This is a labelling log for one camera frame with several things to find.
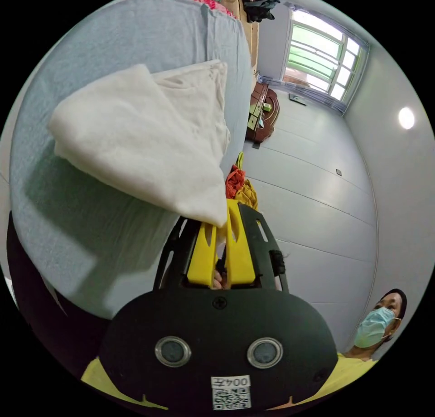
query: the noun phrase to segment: bed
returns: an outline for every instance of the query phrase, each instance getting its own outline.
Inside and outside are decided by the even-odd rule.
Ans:
[[[248,42],[249,52],[251,54],[252,69],[252,90],[256,83],[256,72],[258,63],[258,41],[259,41],[259,23],[248,23],[246,12],[243,10],[242,0],[215,0],[225,6],[237,17],[243,26],[246,40]]]
[[[252,71],[242,23],[222,12],[191,0],[110,5],[66,34],[30,84],[11,149],[15,230],[42,277],[88,313],[111,319],[152,289],[178,216],[56,158],[47,132],[53,109],[89,82],[137,63],[154,73],[217,58],[228,64],[225,120],[232,138],[221,163],[227,174],[243,148]]]

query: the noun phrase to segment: white towel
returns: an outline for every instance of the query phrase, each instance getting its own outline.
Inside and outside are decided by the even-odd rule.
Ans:
[[[56,107],[48,124],[54,152],[118,190],[221,227],[226,79],[218,60],[152,75],[141,64],[105,76]]]

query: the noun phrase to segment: yellow shirt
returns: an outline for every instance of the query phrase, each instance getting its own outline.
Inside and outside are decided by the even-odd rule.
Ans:
[[[272,409],[286,408],[292,405],[300,405],[334,393],[363,376],[376,364],[376,362],[377,361],[373,361],[372,359],[368,361],[363,361],[359,358],[346,358],[344,355],[338,354],[337,365],[332,371],[330,377],[323,384],[322,388],[315,395],[301,402],[287,403],[285,405],[281,405]]]
[[[327,396],[330,393],[334,393],[335,391],[338,391],[346,385],[351,384],[353,381],[364,375],[375,365],[375,363],[376,361],[371,359],[368,361],[362,361],[359,358],[346,358],[342,354],[338,354],[337,365],[332,371],[330,377],[323,384],[322,388],[314,396],[311,396],[310,398],[298,403],[285,404],[273,409],[285,408],[291,405],[300,405],[302,403],[320,399],[321,397]],[[90,362],[82,376],[82,381],[86,384],[89,384],[91,387],[102,391],[103,393],[130,403],[135,403],[144,407],[167,409],[155,403],[148,402],[145,396],[142,402],[139,402],[126,396],[125,394],[122,394],[110,380],[98,358]]]
[[[99,358],[95,358],[95,360],[89,363],[88,367],[85,370],[85,373],[82,376],[82,381],[90,385],[91,387],[94,387],[97,390],[109,394],[110,396],[113,396],[117,399],[125,400],[130,403],[135,403],[136,405],[142,405],[144,407],[167,409],[165,407],[161,407],[160,405],[156,405],[155,403],[148,402],[145,398],[145,395],[142,402],[139,402],[126,396],[125,394],[122,394],[110,380],[109,376],[101,365]]]

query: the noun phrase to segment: surgical face mask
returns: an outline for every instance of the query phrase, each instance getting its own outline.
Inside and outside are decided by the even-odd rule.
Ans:
[[[355,346],[369,348],[379,343],[386,337],[385,329],[393,319],[397,319],[394,317],[394,312],[385,307],[368,313],[358,328],[354,341]]]

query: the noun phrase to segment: ceiling light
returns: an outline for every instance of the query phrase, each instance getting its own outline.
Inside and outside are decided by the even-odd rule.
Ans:
[[[409,130],[412,128],[415,121],[416,119],[410,108],[404,107],[401,109],[399,112],[399,123],[404,129]]]

